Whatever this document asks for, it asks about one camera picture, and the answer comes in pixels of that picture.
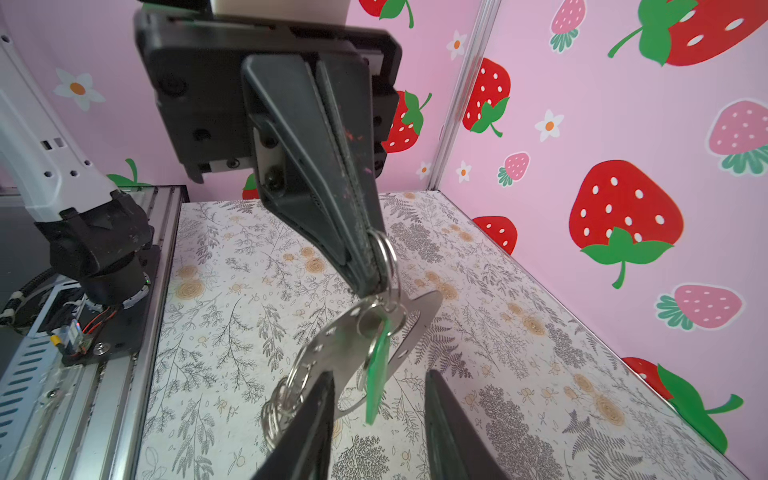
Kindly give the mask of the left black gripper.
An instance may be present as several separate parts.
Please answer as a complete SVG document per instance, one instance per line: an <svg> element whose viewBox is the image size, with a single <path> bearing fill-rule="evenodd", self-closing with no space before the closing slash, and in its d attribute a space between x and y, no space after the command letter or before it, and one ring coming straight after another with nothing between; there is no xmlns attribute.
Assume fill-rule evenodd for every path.
<svg viewBox="0 0 768 480"><path fill-rule="evenodd" d="M179 163L196 183L256 162L267 209L354 292L386 288L375 175L395 118L402 49L388 32L138 10L136 47Z"/></svg>

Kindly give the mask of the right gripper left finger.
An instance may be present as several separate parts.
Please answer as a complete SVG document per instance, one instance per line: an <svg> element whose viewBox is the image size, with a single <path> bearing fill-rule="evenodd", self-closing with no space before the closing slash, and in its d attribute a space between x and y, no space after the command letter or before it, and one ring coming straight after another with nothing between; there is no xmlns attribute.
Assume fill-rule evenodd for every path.
<svg viewBox="0 0 768 480"><path fill-rule="evenodd" d="M262 427L271 451L255 479L326 479L332 450L335 382L326 371L308 395L286 410L287 380L281 379L262 409Z"/></svg>

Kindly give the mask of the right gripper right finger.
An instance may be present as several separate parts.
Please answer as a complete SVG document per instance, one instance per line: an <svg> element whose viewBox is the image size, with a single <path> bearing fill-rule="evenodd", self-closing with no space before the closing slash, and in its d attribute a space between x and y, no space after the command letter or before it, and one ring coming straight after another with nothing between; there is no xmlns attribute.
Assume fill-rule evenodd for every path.
<svg viewBox="0 0 768 480"><path fill-rule="evenodd" d="M426 374L424 400L431 479L507 479L437 370Z"/></svg>

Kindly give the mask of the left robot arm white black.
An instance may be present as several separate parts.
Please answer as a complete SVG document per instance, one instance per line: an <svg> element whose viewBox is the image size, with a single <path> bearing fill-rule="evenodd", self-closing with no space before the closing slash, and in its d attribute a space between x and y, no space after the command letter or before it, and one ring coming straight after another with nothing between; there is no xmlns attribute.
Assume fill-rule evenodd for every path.
<svg viewBox="0 0 768 480"><path fill-rule="evenodd" d="M376 180L402 57L386 31L334 24L284 1L248 16L209 1L144 1L138 55L188 178L249 170L268 211L317 247L359 297L392 286L376 238ZM67 139L9 51L1 56L1 166L50 246L53 270L90 299L140 288L148 216Z"/></svg>

